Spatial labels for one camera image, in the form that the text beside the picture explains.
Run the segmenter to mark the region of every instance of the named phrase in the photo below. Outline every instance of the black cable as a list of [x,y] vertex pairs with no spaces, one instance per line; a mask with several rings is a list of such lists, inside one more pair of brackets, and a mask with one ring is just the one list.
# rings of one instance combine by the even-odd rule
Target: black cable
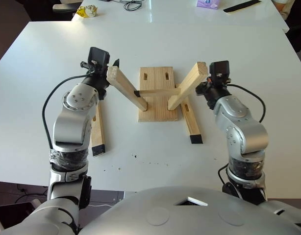
[[17,189],[18,189],[18,191],[24,192],[24,194],[26,194],[25,188],[19,188],[19,184],[17,184]]
[[136,11],[138,9],[140,9],[142,7],[142,1],[144,0],[131,0],[131,1],[128,1],[128,0],[119,0],[119,1],[115,1],[115,0],[112,0],[114,2],[117,2],[117,3],[123,3],[123,8],[126,10],[126,11]]
[[43,125],[44,125],[44,129],[45,129],[45,132],[46,132],[46,135],[47,135],[47,139],[48,139],[48,144],[49,144],[49,148],[52,149],[52,143],[51,143],[51,138],[50,138],[50,134],[49,134],[49,130],[48,130],[48,127],[47,127],[47,123],[46,123],[46,119],[45,119],[45,110],[46,110],[46,106],[48,104],[48,101],[50,100],[51,96],[53,95],[53,93],[65,82],[67,81],[70,81],[72,79],[76,79],[76,78],[81,78],[81,77],[87,77],[89,76],[89,74],[85,74],[85,75],[80,75],[80,76],[74,76],[74,77],[69,77],[65,80],[63,80],[62,82],[60,82],[52,91],[51,93],[48,95],[45,103],[44,103],[44,106],[43,106],[43,110],[42,110],[42,117],[43,117]]
[[262,103],[262,105],[263,105],[263,114],[262,114],[262,117],[259,120],[259,122],[262,122],[263,119],[264,119],[264,117],[265,117],[265,114],[266,114],[266,105],[265,105],[264,101],[259,96],[257,96],[256,94],[254,94],[253,92],[249,91],[248,89],[246,89],[244,87],[241,87],[241,86],[235,85],[235,84],[227,84],[227,86],[228,87],[237,87],[237,88],[240,88],[240,89],[244,90],[245,92],[253,95],[256,99],[258,99]]
[[17,204],[17,202],[18,202],[21,198],[26,197],[26,196],[31,196],[31,195],[45,196],[45,195],[42,194],[42,193],[28,193],[28,194],[25,194],[25,195],[22,195],[21,197],[19,197],[19,198],[14,202],[14,204]]
[[224,165],[223,167],[221,167],[219,170],[218,170],[218,176],[219,176],[219,179],[221,180],[221,182],[223,183],[223,185],[225,184],[223,178],[221,177],[220,175],[220,172],[225,169],[226,167],[228,166],[228,163],[226,165]]

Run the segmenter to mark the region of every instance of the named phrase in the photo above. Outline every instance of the black device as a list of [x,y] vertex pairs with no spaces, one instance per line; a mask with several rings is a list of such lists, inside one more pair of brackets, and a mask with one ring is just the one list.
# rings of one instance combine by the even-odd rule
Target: black device
[[109,86],[107,81],[107,70],[110,55],[107,51],[91,47],[88,54],[87,63],[82,61],[81,67],[88,69],[89,74],[82,83],[94,87],[99,94],[99,100],[106,96],[106,88]]
[[201,82],[195,89],[196,95],[203,95],[207,100],[208,107],[213,110],[216,102],[221,97],[231,95],[226,85],[231,82],[229,78],[229,61],[213,62],[209,66],[210,77]]

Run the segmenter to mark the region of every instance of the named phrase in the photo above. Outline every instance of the black tape wrap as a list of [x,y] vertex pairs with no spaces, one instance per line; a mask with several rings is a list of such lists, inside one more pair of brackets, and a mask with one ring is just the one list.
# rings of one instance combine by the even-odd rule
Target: black tape wrap
[[55,168],[68,171],[81,169],[86,165],[88,149],[78,152],[65,153],[55,149],[50,150],[50,163],[55,165]]
[[261,177],[263,166],[264,161],[248,163],[234,158],[229,159],[229,168],[231,172],[245,180],[256,180]]

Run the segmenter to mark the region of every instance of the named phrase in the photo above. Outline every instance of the wooden board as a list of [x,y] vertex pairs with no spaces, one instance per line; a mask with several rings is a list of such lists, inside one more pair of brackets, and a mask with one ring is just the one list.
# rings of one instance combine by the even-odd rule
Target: wooden board
[[[140,68],[140,90],[175,88],[173,67]],[[177,121],[176,110],[168,110],[169,96],[145,97],[147,110],[139,110],[139,122]]]
[[92,121],[91,142],[93,157],[105,152],[105,137],[103,133],[103,125],[101,118],[101,105],[103,101],[99,101],[96,106],[96,115]]

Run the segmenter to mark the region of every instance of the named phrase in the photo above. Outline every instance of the purple tissue box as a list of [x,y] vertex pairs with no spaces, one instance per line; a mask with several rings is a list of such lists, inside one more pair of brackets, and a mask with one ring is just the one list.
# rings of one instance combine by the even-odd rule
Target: purple tissue box
[[196,6],[211,8],[211,9],[218,9],[220,0],[198,0]]

